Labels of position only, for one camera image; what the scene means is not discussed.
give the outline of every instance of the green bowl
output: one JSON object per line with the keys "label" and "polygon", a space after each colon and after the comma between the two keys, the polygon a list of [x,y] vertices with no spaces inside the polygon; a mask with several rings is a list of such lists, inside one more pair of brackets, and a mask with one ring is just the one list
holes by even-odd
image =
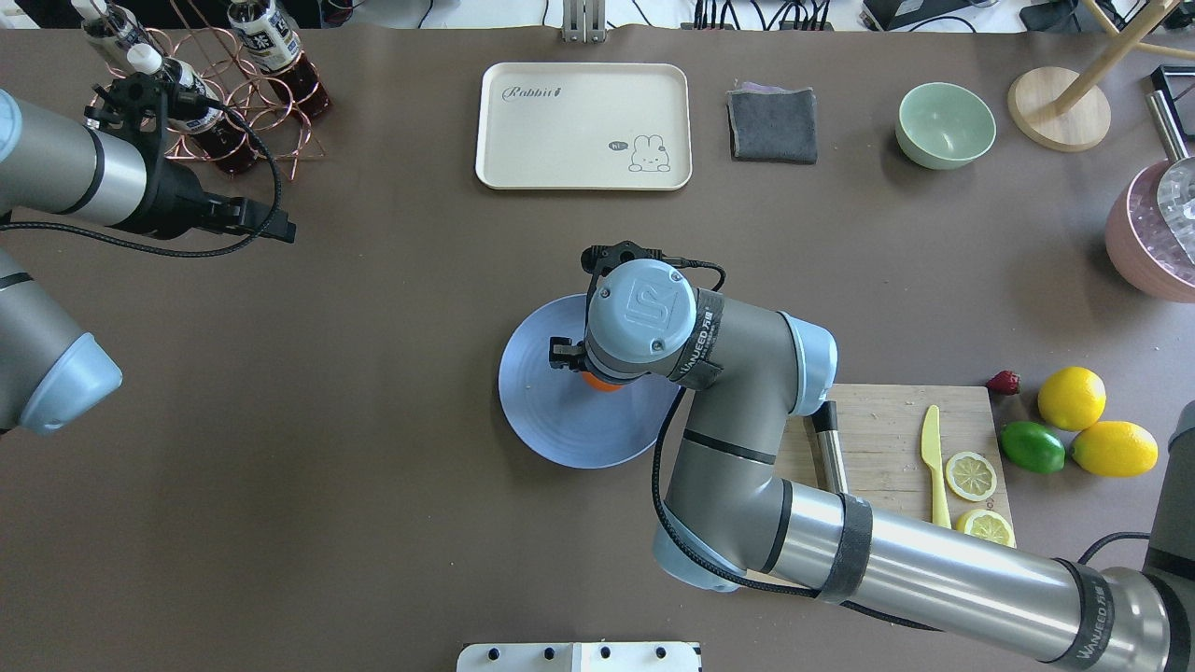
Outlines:
{"label": "green bowl", "polygon": [[927,169],[962,167],[995,142],[995,117],[962,86],[931,81],[900,102],[896,140],[905,155]]}

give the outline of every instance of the pink bowl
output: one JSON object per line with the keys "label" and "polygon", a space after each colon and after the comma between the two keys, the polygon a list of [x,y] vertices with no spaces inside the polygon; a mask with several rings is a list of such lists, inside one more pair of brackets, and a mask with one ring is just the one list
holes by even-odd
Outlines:
{"label": "pink bowl", "polygon": [[1108,215],[1104,244],[1113,265],[1134,287],[1159,299],[1195,304],[1195,264],[1182,251],[1179,259],[1159,261],[1144,240],[1173,240],[1166,220],[1158,210],[1158,182],[1170,167],[1159,161],[1142,170],[1116,198]]}

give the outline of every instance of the gray cloth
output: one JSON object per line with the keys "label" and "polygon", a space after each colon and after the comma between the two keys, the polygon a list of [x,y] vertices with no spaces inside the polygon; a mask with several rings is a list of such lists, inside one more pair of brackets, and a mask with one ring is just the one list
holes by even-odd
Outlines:
{"label": "gray cloth", "polygon": [[727,106],[735,159],[817,163],[817,99],[813,88],[788,91],[748,81],[727,92]]}

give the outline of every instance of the strawberry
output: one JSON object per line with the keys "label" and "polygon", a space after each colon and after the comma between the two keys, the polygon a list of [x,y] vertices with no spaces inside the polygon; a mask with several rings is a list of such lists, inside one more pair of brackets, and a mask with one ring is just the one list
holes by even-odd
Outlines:
{"label": "strawberry", "polygon": [[1001,371],[983,386],[997,395],[1016,395],[1021,392],[1021,377],[1013,371]]}

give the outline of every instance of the beige tray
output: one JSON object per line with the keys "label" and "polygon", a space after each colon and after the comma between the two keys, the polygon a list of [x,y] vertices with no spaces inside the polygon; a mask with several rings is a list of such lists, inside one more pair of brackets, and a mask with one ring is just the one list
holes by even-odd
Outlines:
{"label": "beige tray", "polygon": [[666,63],[497,63],[482,78],[478,179],[492,189],[680,189],[688,83]]}

